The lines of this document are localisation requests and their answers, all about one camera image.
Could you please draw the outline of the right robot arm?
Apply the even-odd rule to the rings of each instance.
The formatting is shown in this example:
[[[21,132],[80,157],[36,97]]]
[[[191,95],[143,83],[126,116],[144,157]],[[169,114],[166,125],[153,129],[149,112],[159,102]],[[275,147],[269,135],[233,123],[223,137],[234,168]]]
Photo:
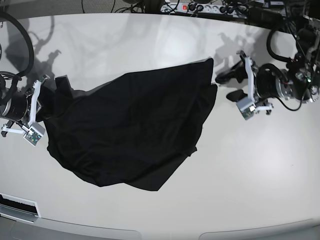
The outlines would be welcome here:
[[[34,45],[26,28],[12,15],[1,12],[0,21],[7,34],[7,43],[0,44],[0,118],[29,126],[42,107],[43,80],[32,73]]]

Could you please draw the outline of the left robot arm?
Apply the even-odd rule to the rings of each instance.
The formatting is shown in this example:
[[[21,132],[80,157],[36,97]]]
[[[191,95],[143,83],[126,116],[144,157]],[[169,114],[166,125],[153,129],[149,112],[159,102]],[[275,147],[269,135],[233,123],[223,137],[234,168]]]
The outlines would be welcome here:
[[[286,26],[293,36],[297,49],[293,58],[276,54],[271,41],[277,30]],[[249,119],[261,111],[270,115],[274,106],[269,99],[280,102],[295,99],[300,105],[315,102],[320,96],[320,21],[309,16],[286,17],[274,26],[266,40],[268,54],[285,63],[279,69],[272,63],[258,66],[243,50],[237,52],[240,61],[230,69],[219,73],[215,81],[227,84],[231,79],[238,83],[247,80],[248,92],[235,90],[226,98],[236,103],[244,119]]]

